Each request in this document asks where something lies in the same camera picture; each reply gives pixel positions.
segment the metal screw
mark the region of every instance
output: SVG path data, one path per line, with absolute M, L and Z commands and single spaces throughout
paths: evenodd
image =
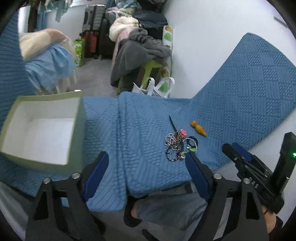
M 72 174 L 72 178 L 73 178 L 73 179 L 80 178 L 80 173 L 75 172 L 74 174 Z
M 50 178 L 45 178 L 45 179 L 43 180 L 43 183 L 44 183 L 44 184 L 48 184 L 48 183 L 50 183 Z
M 215 173 L 214 178 L 217 180 L 220 180 L 220 179 L 222 179 L 222 176 L 219 173 Z
M 250 181 L 250 179 L 248 179 L 248 178 L 244 178 L 244 183 L 245 183 L 245 184 L 250 184 L 251 181 Z

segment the black spiral hair tie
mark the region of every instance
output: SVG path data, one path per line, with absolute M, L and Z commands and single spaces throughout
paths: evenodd
M 190 138 L 190 139 L 192 139 L 192 140 L 194 140 L 196 142 L 196 148 L 197 148 L 197 146 L 198 146 L 198 140 L 194 136 L 189 136 L 188 138 Z M 195 144 L 194 145 L 191 145 L 189 139 L 187 139 L 187 145 L 189 145 L 191 148 L 195 148 Z

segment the blue quilted sofa cover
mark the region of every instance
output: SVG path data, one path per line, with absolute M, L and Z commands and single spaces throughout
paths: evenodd
M 0 127 L 19 95 L 32 94 L 22 60 L 15 15 L 0 36 Z M 296 104 L 296 68 L 261 37 L 246 34 L 213 78 L 192 99 L 161 99 L 122 93 L 118 99 L 85 97 L 84 163 L 109 154 L 90 210 L 124 208 L 127 195 L 145 194 L 191 180 L 184 161 L 166 159 L 164 137 L 177 129 L 198 138 L 197 157 L 211 169 L 227 162 L 221 147 L 238 142 L 250 149 L 274 130 Z M 208 137 L 189 126 L 202 125 Z M 67 177 L 19 167 L 0 155 L 0 180 L 35 195 L 41 181 Z

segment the black shoe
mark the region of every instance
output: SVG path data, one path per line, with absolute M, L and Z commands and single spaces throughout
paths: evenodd
M 142 222 L 141 219 L 133 218 L 131 215 L 131 211 L 133 209 L 133 206 L 135 205 L 135 202 L 138 200 L 139 200 L 139 198 L 134 198 L 132 196 L 128 196 L 128 203 L 126 204 L 126 208 L 124 210 L 123 221 L 124 221 L 125 225 L 130 228 L 137 227 Z

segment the green plastic stool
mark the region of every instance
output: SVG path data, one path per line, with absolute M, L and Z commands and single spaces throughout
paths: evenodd
M 149 62 L 142 65 L 142 67 L 145 69 L 145 73 L 144 73 L 144 77 L 142 79 L 141 85 L 143 86 L 144 89 L 146 89 L 147 86 L 148 86 L 148 79 L 149 79 L 149 77 L 151 75 L 152 69 L 158 69 L 159 68 L 159 72 L 158 72 L 158 76 L 159 76 L 161 74 L 163 65 L 157 63 L 154 59 L 152 59 Z M 121 92 L 122 80 L 123 80 L 123 78 L 121 78 L 119 80 L 116 95 L 119 95 L 120 92 Z

